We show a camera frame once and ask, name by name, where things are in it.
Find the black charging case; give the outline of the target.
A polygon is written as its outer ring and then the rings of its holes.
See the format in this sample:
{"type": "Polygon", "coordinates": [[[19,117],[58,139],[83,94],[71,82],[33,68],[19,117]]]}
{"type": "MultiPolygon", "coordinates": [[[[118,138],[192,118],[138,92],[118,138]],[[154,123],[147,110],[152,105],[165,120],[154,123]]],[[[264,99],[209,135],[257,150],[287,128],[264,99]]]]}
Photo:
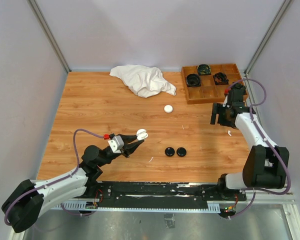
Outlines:
{"type": "Polygon", "coordinates": [[[167,157],[172,157],[175,155],[175,149],[173,147],[167,147],[164,153],[167,157]]]}
{"type": "Polygon", "coordinates": [[[179,157],[185,157],[187,155],[187,150],[184,147],[179,147],[176,150],[176,153],[179,157]]]}

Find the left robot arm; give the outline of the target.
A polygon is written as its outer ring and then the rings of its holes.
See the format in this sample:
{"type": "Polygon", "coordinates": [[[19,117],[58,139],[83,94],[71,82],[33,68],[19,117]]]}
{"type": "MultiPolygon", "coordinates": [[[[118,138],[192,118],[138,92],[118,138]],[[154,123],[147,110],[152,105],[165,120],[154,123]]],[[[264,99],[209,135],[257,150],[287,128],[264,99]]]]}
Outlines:
{"type": "Polygon", "coordinates": [[[145,129],[139,129],[135,135],[105,134],[102,139],[108,146],[101,149],[89,145],[82,157],[76,158],[77,165],[72,170],[48,180],[22,181],[1,206],[4,223],[21,233],[51,208],[72,198],[93,197],[97,179],[103,173],[101,167],[119,156],[129,158],[148,136],[145,129]]]}

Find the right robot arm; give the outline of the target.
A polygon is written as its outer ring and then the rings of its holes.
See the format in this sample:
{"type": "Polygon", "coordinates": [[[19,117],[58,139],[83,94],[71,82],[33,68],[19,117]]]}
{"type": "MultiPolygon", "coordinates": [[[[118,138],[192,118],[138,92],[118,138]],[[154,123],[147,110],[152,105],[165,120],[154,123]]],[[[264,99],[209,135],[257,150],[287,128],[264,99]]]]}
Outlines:
{"type": "Polygon", "coordinates": [[[230,199],[235,190],[265,192],[287,186],[289,151],[269,138],[253,108],[246,106],[246,88],[239,83],[225,90],[223,103],[214,103],[210,123],[240,130],[249,147],[242,172],[224,173],[218,179],[217,196],[230,199]]]}

